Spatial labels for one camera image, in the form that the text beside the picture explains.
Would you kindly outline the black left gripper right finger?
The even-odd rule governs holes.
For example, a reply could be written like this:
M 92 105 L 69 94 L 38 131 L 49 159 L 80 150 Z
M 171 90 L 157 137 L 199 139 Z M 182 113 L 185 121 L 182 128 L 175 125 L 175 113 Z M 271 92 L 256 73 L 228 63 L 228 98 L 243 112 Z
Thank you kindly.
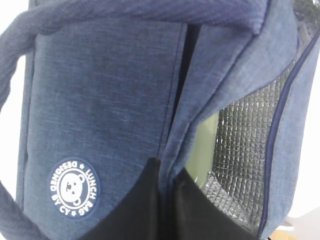
M 186 169 L 174 179 L 175 240 L 256 240 L 249 230 L 221 212 L 202 193 Z

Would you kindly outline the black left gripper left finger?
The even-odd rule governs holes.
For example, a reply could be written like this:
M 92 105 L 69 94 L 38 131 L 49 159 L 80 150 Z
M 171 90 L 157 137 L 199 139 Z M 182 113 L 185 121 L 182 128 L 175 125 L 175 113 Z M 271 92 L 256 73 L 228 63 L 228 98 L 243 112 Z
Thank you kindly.
M 81 240 L 157 240 L 160 161 L 147 160 L 137 182 L 120 204 Z

